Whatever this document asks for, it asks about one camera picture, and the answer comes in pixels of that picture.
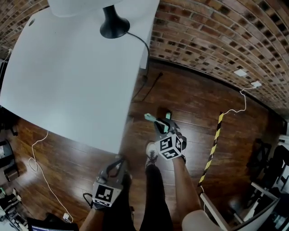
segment white cable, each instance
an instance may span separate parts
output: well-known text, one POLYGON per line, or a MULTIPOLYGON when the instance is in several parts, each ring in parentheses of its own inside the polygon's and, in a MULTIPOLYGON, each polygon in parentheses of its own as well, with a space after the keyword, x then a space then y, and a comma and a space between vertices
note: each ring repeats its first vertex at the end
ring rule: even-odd
POLYGON ((30 168, 31 168, 34 172, 37 172, 38 167, 40 168, 40 170, 41 170, 41 172, 42 172, 42 175, 43 175, 43 177, 44 177, 44 180, 45 180, 46 183, 47 183, 48 188, 50 189, 50 191, 52 192, 52 194, 55 196, 55 198, 58 200, 59 204, 61 204, 62 207, 66 210, 66 212, 69 214, 69 216, 71 216, 71 214, 68 212, 68 210, 67 210, 67 209, 65 208, 65 206, 60 202, 60 200, 58 199, 58 197, 55 195, 55 193, 54 193, 54 192, 52 191, 52 189, 50 188, 50 186, 49 186, 49 184, 48 184, 48 182, 47 182, 47 180, 46 180, 46 178, 45 178, 45 176, 44 176, 44 172, 43 172, 41 166, 37 163, 36 158, 35 158, 33 146, 34 146, 35 144, 37 144, 38 142, 41 142, 41 141, 45 140, 46 137, 48 136, 48 133, 49 133, 49 131, 47 131, 47 134, 46 134, 46 136, 45 136, 43 139, 40 139, 40 140, 36 141, 34 144, 32 144, 31 148, 32 148, 33 157, 30 157, 30 158, 29 158, 29 160, 28 160, 28 165, 30 166, 30 168), (35 162, 36 170, 34 170, 34 169, 31 167, 31 165, 30 165, 30 160, 31 160, 31 159, 33 159, 34 162, 35 162))
MULTIPOLYGON (((205 191, 204 191, 204 189, 203 189, 203 186, 200 185, 200 187, 202 188, 203 193, 205 193, 205 191)), ((204 212, 206 212, 206 210, 205 210, 205 203, 204 203, 204 212)))
POLYGON ((241 111, 245 111, 245 110, 247 109, 246 96, 242 93, 242 91, 244 91, 245 89, 255 89, 255 88, 256 88, 256 87, 243 88, 243 89, 240 91, 241 95, 244 96, 244 101, 245 101, 245 108, 244 108, 244 109, 238 110, 238 111, 235 111, 234 109, 230 109, 230 110, 228 110, 226 113, 224 113, 224 115, 227 114, 229 111, 234 111, 234 112, 236 112, 236 113, 241 112, 241 111))

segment electrical socket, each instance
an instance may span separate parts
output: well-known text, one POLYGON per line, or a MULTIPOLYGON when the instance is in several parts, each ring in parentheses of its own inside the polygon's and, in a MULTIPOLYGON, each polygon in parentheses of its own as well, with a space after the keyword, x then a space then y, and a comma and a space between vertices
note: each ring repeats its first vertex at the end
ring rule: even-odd
POLYGON ((262 86, 262 84, 259 81, 252 82, 251 85, 253 85, 256 88, 262 86))
POLYGON ((69 214, 68 213, 64 213, 63 214, 63 219, 66 220, 66 221, 69 221, 68 218, 69 218, 69 214))

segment black lamp base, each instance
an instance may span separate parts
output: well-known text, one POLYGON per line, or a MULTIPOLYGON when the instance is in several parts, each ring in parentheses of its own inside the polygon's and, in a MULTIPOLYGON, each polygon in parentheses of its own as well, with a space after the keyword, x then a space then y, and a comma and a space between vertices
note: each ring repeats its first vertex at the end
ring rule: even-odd
POLYGON ((114 5, 103 8, 105 21, 100 27, 100 33, 105 38, 119 38, 130 29, 127 19, 117 15, 114 5))

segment lamp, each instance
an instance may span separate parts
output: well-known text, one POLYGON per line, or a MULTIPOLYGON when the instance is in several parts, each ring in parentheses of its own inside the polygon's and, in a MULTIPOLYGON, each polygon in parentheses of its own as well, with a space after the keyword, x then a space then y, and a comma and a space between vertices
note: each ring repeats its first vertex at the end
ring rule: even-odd
POLYGON ((105 21, 100 33, 105 38, 118 38, 130 29, 127 19, 118 16, 114 4, 122 0, 48 0, 52 13, 57 17, 73 17, 102 8, 105 21))

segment black cable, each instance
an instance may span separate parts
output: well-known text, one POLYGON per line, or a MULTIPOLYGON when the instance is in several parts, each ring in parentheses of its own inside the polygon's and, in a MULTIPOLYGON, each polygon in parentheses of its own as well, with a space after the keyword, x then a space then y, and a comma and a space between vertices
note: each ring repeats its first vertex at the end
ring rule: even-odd
POLYGON ((137 93, 133 96, 133 98, 131 99, 132 101, 134 100, 134 98, 140 93, 140 91, 144 88, 145 84, 148 82, 148 78, 145 78, 143 85, 139 88, 139 90, 137 91, 137 93))
POLYGON ((139 40, 141 40, 141 41, 144 43, 146 49, 148 50, 148 58, 147 58, 146 67, 145 67, 145 68, 146 68, 146 74, 144 75, 144 83, 143 83, 143 85, 141 86, 141 88, 138 90, 138 92, 133 96, 133 98, 132 98, 132 101, 133 101, 134 98, 135 98, 135 97, 140 93, 140 91, 144 88, 145 84, 148 82, 150 51, 149 51, 149 46, 148 46, 148 44, 146 44, 146 42, 145 42, 143 39, 141 39, 140 37, 138 37, 138 36, 136 36, 136 35, 134 35, 134 34, 132 34, 132 33, 129 33, 129 32, 126 32, 126 33, 129 34, 129 35, 131 35, 131 36, 133 36, 133 37, 136 37, 136 38, 139 39, 139 40))
POLYGON ((157 78, 154 80, 154 83, 153 83, 153 85, 151 86, 150 90, 148 91, 148 93, 146 93, 145 97, 144 97, 142 100, 140 100, 140 101, 134 101, 134 102, 131 102, 131 103, 140 103, 140 102, 143 102, 143 101, 146 99, 146 97, 149 95, 149 93, 151 92, 151 90, 154 88, 154 86, 155 86, 155 84, 157 83, 157 81, 159 80, 159 78, 162 77, 162 76, 163 76, 163 73, 160 72, 160 73, 158 74, 157 78))
POLYGON ((89 206, 90 206, 91 203, 86 199, 86 197, 85 197, 86 195, 90 196, 91 198, 92 198, 92 195, 91 195, 90 193, 83 193, 83 194, 82 194, 83 198, 85 199, 85 201, 87 202, 87 204, 89 204, 89 206))

